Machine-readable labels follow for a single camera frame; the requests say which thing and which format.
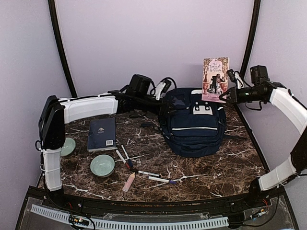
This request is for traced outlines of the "pink Shakespeare story book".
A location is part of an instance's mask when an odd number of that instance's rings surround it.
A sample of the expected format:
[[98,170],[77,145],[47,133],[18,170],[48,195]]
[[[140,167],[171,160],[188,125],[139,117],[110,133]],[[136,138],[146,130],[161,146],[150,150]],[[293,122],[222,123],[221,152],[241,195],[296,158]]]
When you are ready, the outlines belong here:
[[228,70],[228,57],[205,58],[203,60],[203,101],[225,103],[219,97],[228,90]]

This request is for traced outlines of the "navy blue student backpack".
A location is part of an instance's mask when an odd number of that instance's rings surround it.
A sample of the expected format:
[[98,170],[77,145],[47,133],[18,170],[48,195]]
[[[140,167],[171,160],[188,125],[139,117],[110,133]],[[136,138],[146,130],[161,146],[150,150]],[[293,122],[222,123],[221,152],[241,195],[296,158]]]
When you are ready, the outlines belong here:
[[178,156],[200,158],[214,155],[224,138],[226,113],[221,103],[202,100],[202,90],[177,88],[164,100],[174,110],[159,116],[165,142]]

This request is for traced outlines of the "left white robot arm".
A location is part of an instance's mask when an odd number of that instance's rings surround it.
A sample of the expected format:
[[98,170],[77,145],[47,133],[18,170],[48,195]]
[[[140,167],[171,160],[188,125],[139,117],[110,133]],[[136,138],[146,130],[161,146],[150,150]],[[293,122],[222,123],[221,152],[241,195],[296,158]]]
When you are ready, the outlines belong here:
[[[152,93],[148,91],[150,86],[153,86]],[[65,142],[65,125],[83,118],[121,114],[132,110],[169,115],[175,108],[161,97],[165,88],[164,82],[154,86],[151,78],[134,74],[130,83],[120,90],[69,99],[49,96],[38,122],[38,150],[41,152],[45,188],[51,192],[48,197],[50,203],[57,209],[63,209],[68,204],[67,197],[58,191],[62,190],[60,151]]]

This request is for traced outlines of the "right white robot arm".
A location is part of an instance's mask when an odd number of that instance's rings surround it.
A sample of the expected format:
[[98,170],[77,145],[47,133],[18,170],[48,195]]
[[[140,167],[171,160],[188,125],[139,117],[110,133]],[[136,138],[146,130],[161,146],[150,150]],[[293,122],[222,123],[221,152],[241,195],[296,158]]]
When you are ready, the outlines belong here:
[[283,84],[270,80],[265,66],[250,68],[252,85],[244,84],[237,71],[228,70],[227,76],[236,85],[220,95],[220,99],[232,104],[258,102],[270,104],[277,108],[293,125],[299,134],[299,139],[289,157],[269,173],[255,179],[250,192],[245,196],[245,204],[255,208],[263,201],[263,193],[300,176],[307,168],[307,108],[300,103]]

